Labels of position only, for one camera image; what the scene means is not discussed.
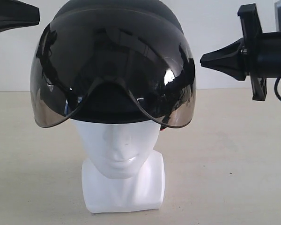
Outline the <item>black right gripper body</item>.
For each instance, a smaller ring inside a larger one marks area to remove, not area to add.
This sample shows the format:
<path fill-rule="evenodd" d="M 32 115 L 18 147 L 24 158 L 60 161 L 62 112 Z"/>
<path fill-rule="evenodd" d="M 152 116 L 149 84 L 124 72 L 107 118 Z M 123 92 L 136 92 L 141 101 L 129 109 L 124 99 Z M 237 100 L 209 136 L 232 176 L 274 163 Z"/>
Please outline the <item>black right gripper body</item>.
<path fill-rule="evenodd" d="M 245 74 L 250 77 L 252 99 L 265 101 L 267 80 L 257 72 L 258 37 L 263 33 L 256 3 L 241 5 L 237 12 L 240 18 L 244 45 L 241 54 L 244 58 Z"/>

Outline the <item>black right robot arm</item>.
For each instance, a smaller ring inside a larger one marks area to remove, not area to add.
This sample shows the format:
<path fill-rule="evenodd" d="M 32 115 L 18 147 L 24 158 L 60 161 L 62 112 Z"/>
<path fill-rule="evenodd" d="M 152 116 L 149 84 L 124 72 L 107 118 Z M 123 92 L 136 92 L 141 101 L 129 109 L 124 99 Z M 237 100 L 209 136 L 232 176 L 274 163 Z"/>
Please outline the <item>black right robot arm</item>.
<path fill-rule="evenodd" d="M 281 0 L 275 2 L 276 32 L 264 33 L 255 3 L 241 5 L 240 18 L 243 36 L 234 43 L 203 54 L 204 68 L 220 71 L 238 81 L 251 78 L 252 99 L 265 101 L 267 79 L 276 79 L 274 93 L 281 101 L 278 84 L 281 80 Z"/>

